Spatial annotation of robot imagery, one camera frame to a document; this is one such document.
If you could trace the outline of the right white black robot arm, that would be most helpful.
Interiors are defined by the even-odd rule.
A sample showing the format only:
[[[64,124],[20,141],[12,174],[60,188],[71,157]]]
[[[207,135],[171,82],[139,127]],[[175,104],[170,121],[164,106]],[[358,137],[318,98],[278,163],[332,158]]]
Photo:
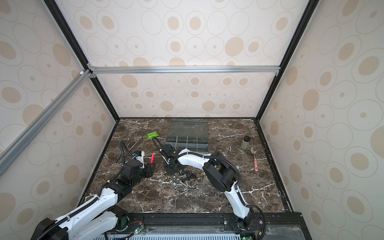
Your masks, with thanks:
[[[152,141],[163,157],[164,167],[169,175],[178,173],[185,166],[204,171],[211,185],[227,197],[234,215],[238,217],[241,230],[250,228],[256,222],[261,225],[263,231],[266,229],[266,218],[263,211],[260,207],[249,205],[246,202],[239,188],[242,181],[240,172],[221,152],[201,154],[187,148],[175,149],[168,144],[161,146],[157,137],[153,137]],[[254,220],[253,209],[257,209],[261,214],[260,221]]]

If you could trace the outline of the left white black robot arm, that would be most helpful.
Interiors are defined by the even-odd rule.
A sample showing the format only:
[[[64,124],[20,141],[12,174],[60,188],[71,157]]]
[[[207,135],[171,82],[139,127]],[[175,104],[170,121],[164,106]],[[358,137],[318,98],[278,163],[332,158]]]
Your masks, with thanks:
[[[142,179],[153,176],[155,163],[145,163],[144,152],[135,152],[126,160],[129,150],[124,142],[120,142],[120,150],[123,165],[115,177],[76,209],[55,220],[43,219],[32,235],[33,240],[92,240],[110,230],[123,232],[128,228],[128,213],[117,204]]]

